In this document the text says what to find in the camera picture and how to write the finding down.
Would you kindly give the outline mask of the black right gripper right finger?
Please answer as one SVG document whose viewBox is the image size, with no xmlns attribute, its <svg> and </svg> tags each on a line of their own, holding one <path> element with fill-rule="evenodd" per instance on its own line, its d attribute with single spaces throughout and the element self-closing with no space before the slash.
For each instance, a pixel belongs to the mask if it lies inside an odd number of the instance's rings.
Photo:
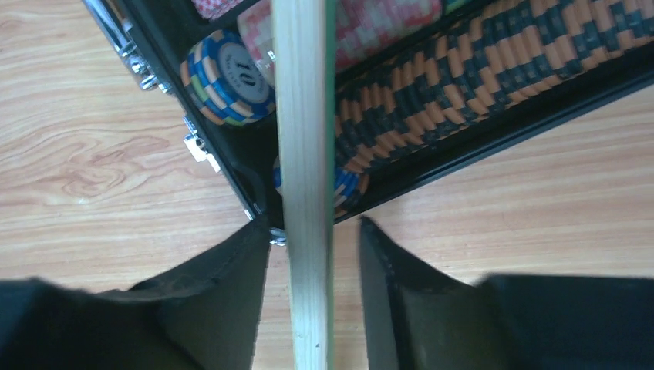
<svg viewBox="0 0 654 370">
<path fill-rule="evenodd" d="M 371 369 L 651 369 L 653 281 L 491 274 L 469 285 L 359 229 Z"/>
</svg>

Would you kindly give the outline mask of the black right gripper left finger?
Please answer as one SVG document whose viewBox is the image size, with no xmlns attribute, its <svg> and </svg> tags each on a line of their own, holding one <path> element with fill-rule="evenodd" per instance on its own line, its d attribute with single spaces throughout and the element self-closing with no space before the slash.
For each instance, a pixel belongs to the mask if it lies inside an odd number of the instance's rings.
<svg viewBox="0 0 654 370">
<path fill-rule="evenodd" d="M 1 282 L 3 369 L 250 369 L 270 252 L 258 217 L 132 288 Z"/>
</svg>

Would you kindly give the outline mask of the wooden picture frame green trim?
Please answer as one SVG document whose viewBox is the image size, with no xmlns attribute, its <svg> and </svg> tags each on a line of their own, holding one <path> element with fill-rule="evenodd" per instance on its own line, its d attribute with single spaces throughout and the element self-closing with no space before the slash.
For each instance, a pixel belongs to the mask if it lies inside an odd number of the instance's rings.
<svg viewBox="0 0 654 370">
<path fill-rule="evenodd" d="M 271 8 L 294 364 L 331 369 L 335 3 L 274 1 Z"/>
</svg>

